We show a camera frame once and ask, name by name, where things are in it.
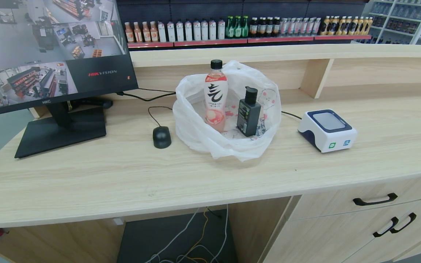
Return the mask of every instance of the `computer mouse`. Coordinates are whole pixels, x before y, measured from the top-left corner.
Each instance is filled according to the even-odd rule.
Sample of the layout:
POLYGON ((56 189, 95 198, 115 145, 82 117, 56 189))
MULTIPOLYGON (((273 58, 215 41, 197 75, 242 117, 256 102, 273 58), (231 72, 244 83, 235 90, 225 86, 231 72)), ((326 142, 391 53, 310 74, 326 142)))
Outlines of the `computer mouse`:
POLYGON ((155 148, 164 149, 172 143, 170 130, 166 126, 159 126, 153 130, 152 133, 153 145, 155 148))

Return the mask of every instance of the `monitor stand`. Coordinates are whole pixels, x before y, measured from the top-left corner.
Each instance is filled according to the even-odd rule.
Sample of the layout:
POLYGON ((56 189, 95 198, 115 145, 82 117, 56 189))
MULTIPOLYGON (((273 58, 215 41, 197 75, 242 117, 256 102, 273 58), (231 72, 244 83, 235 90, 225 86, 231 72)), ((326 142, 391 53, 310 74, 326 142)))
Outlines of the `monitor stand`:
POLYGON ((46 105, 52 117, 29 122, 14 158, 23 158, 107 134, 103 108, 68 113, 62 103, 46 105))

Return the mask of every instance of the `white plastic bag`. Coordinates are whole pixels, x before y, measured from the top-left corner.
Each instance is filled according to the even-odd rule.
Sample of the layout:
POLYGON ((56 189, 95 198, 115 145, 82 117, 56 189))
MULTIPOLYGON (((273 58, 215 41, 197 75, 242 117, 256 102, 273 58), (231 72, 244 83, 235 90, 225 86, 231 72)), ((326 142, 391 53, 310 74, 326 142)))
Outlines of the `white plastic bag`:
POLYGON ((177 86, 177 101, 173 105, 177 136, 189 148, 210 152, 214 159, 230 155, 240 161, 261 157, 280 125, 279 88, 260 71, 235 60, 224 65, 222 71, 227 76, 229 92, 225 131, 219 133, 204 121, 206 74, 199 74, 184 77, 177 86), (257 102, 262 107, 256 136, 250 138, 236 128, 239 100, 244 98, 246 86, 258 90, 257 102))

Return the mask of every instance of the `cctv camera feed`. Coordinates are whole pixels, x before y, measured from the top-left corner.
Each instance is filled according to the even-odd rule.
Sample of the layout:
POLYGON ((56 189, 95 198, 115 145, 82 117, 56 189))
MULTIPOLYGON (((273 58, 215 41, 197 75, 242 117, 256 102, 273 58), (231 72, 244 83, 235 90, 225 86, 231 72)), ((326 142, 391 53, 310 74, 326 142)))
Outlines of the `cctv camera feed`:
POLYGON ((0 0, 0 107, 128 85, 131 69, 114 0, 0 0))

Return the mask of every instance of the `bottle cap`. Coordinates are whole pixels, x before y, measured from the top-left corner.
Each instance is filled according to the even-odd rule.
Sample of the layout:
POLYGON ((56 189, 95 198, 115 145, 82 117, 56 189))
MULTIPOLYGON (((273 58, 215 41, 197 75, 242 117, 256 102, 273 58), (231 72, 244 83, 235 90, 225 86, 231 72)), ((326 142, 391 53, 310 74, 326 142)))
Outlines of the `bottle cap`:
POLYGON ((255 104, 256 98, 258 96, 258 90, 255 88, 251 88, 250 86, 246 86, 246 95, 244 96, 244 101, 247 104, 255 104))
POLYGON ((212 69, 222 69, 222 60, 211 60, 210 68, 212 68, 212 69))

